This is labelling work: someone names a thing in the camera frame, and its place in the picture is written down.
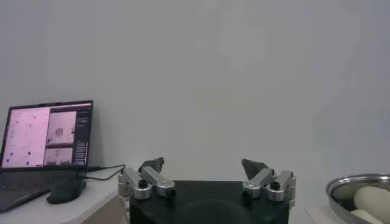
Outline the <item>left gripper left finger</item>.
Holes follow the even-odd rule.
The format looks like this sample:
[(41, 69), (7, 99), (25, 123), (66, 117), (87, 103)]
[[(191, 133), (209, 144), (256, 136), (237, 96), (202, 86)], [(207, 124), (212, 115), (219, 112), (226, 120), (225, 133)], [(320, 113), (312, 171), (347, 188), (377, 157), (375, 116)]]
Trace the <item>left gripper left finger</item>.
[(124, 168), (118, 174), (118, 195), (134, 196), (136, 200), (147, 200), (152, 197), (152, 191), (160, 197), (172, 199), (176, 196), (176, 184), (173, 180), (161, 175), (165, 160), (163, 157), (147, 160), (135, 170)]

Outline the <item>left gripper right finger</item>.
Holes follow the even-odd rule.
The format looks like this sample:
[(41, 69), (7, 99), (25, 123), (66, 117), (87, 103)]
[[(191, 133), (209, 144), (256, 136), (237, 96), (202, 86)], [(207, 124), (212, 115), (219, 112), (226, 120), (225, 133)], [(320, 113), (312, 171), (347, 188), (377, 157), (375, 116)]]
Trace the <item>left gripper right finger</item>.
[(296, 176), (290, 170), (279, 174), (265, 163), (242, 159), (241, 165), (248, 180), (243, 181), (242, 189), (249, 198), (259, 198), (265, 194), (269, 201), (295, 201)]

